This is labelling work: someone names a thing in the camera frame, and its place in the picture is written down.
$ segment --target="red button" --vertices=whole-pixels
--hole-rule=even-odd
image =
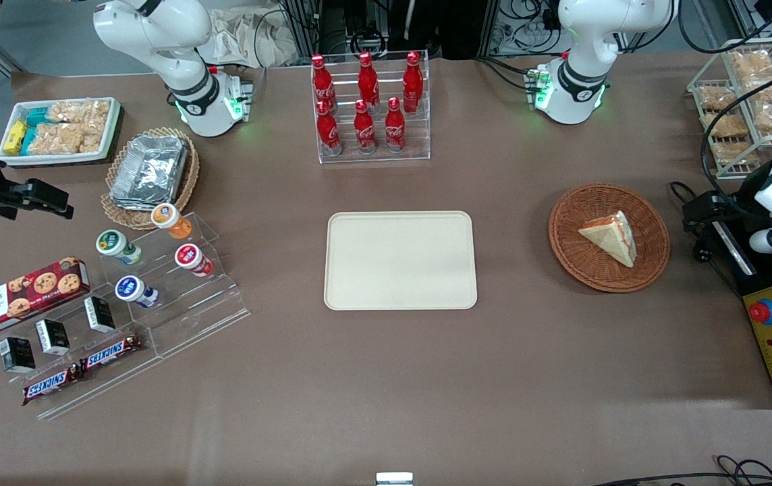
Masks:
[[[751,304],[749,306],[749,315],[759,323],[766,323],[772,317],[769,305],[766,305],[764,302]]]

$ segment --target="wicker basket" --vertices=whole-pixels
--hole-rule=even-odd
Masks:
[[[637,258],[629,268],[578,233],[590,219],[622,210],[632,226]],[[658,279],[670,253],[667,228],[647,200],[627,188],[587,184],[569,191],[555,204],[549,240],[559,262],[575,279],[605,292],[635,292]]]
[[[188,200],[191,199],[191,193],[194,192],[194,185],[197,184],[197,175],[200,173],[200,157],[197,155],[197,150],[194,148],[194,142],[191,141],[188,135],[176,130],[175,128],[153,128],[146,130],[141,135],[154,135],[154,136],[179,136],[186,142],[188,142],[188,159],[185,164],[185,174],[182,175],[180,181],[179,193],[176,196],[176,202],[174,205],[179,209],[180,213],[184,213],[182,209],[188,204]],[[113,181],[117,177],[119,172],[119,165],[125,158],[125,154],[128,151],[129,141],[123,147],[123,150],[119,151],[113,163],[111,169],[107,172],[107,187],[113,186]],[[115,205],[111,200],[111,195],[104,194],[101,197],[101,206],[105,209],[105,213],[108,218],[113,222],[124,225],[124,227],[134,228],[134,230],[148,231],[154,230],[155,225],[152,224],[152,219],[148,211],[131,211],[129,209],[122,209]]]

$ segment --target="walkers cookie box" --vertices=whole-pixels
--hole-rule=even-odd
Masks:
[[[86,265],[66,257],[0,286],[0,331],[89,292]]]

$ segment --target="coca-cola bottle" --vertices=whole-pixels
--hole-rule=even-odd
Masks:
[[[407,53],[407,69],[404,70],[404,111],[416,113],[422,99],[422,71],[419,68],[419,53]]]
[[[359,97],[373,113],[380,109],[380,83],[377,73],[371,67],[371,53],[362,51],[359,55]]]
[[[325,67],[325,61],[323,56],[315,53],[311,56],[311,64],[314,67],[314,77],[312,83],[314,83],[314,95],[317,98],[316,101],[325,101],[327,107],[329,107],[330,113],[337,111],[337,99],[335,99],[335,85],[331,80],[331,74]]]
[[[374,120],[368,113],[368,104],[365,103],[364,99],[356,99],[356,119],[353,120],[353,126],[356,127],[356,142],[359,144],[359,151],[365,155],[377,151],[377,142],[374,141]]]
[[[337,123],[329,114],[329,105],[325,101],[317,102],[317,134],[321,137],[323,154],[334,157],[341,153],[341,139],[337,137]]]
[[[389,98],[389,113],[386,114],[386,148],[392,153],[404,150],[407,144],[404,114],[401,113],[401,101],[398,96]]]

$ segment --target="table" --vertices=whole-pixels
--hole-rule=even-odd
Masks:
[[[0,485],[326,486],[411,470],[420,486],[580,486],[712,470],[719,453],[772,467],[772,389],[743,308],[692,260],[666,191],[707,187],[682,98],[705,61],[622,56],[602,107],[568,127],[482,65],[438,59],[432,160],[388,169],[319,166],[308,68],[269,71],[251,123],[195,138],[189,206],[221,234],[253,315],[58,421],[36,421],[0,382]],[[123,140],[183,128],[154,75],[13,81],[19,101],[114,96]],[[76,212],[0,219],[0,282],[69,254],[97,264],[105,172],[9,175],[69,191]],[[671,260],[653,286],[594,292],[553,258],[549,211],[585,182],[632,188],[667,222]],[[328,310],[330,216],[423,209],[473,219],[478,304]]]

